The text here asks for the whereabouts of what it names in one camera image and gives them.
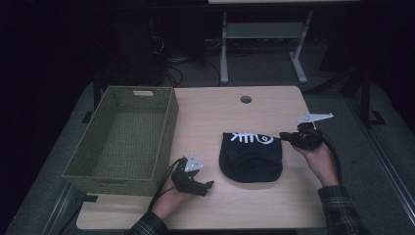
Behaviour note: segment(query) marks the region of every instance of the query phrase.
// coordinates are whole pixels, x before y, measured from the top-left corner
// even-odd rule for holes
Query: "hole in table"
[[[241,96],[241,102],[244,104],[249,104],[252,100],[251,96]]]

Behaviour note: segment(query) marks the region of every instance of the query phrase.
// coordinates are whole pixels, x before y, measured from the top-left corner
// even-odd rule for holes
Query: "fish skeleton logo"
[[[266,136],[266,135],[258,135],[258,134],[253,134],[253,133],[232,133],[232,134],[233,134],[233,137],[231,141],[234,141],[236,138],[239,138],[239,142],[241,143],[245,142],[246,144],[248,144],[248,142],[253,143],[254,137],[256,141],[261,144],[270,144],[272,143],[272,141],[274,141],[273,137]]]

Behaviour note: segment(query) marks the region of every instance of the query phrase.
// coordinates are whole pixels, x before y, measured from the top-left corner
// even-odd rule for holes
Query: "person's right hand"
[[[313,151],[296,146],[293,146],[293,148],[305,157],[308,167],[317,176],[323,187],[339,185],[333,155],[326,144],[322,143]]]
[[[174,213],[181,205],[194,198],[195,195],[189,193],[179,192],[171,180],[171,176],[168,177],[167,181],[162,187],[162,194],[155,202],[152,212],[155,213],[159,218],[165,220],[172,213]]]

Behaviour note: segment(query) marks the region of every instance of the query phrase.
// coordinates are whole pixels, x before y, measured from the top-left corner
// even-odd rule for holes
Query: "basket handle hole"
[[[153,91],[132,91],[135,96],[155,96]]]

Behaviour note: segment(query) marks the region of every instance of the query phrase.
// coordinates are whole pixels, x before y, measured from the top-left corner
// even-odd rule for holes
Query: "white stand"
[[[295,51],[290,52],[297,77],[301,83],[307,83],[304,71],[299,61],[302,45],[307,36],[312,11],[308,11],[302,23],[228,23],[226,12],[223,13],[222,23],[222,53],[220,55],[220,82],[227,84],[228,64],[226,61],[227,38],[298,38],[299,44]]]

